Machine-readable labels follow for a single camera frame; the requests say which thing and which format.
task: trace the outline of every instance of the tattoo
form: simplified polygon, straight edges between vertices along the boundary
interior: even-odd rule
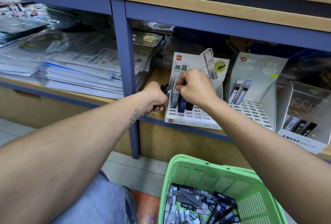
[[[136,120],[138,119],[139,117],[139,109],[136,108],[130,118],[130,125],[132,125],[134,122],[136,122]]]

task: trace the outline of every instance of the forearm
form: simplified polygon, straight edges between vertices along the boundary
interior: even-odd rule
[[[215,98],[203,108],[298,223],[331,219],[331,166]]]
[[[0,148],[0,219],[49,222],[81,195],[123,133],[152,106],[139,92]]]

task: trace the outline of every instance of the person's left arm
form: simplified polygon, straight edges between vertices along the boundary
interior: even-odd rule
[[[141,92],[1,147],[1,222],[50,222],[86,190],[138,117],[167,103],[158,83],[151,82]]]

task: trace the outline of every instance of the tile floor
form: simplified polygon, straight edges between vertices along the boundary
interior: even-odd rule
[[[35,130],[0,119],[0,146]],[[127,186],[130,189],[160,197],[168,163],[140,156],[131,156],[111,152],[102,170],[111,182]],[[288,224],[296,222],[285,212]]]

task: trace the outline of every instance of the green plastic basket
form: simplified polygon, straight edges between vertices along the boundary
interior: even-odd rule
[[[174,182],[233,197],[243,224],[287,224],[282,207],[253,170],[215,165],[187,155],[176,155],[169,162],[158,224],[163,224],[168,190]]]

